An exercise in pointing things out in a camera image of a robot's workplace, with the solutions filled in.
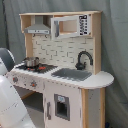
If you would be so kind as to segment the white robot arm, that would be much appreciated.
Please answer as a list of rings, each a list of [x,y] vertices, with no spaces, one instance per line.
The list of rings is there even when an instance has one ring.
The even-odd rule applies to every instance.
[[[3,128],[30,128],[31,120],[19,94],[5,74],[13,69],[11,52],[0,48],[0,124]]]

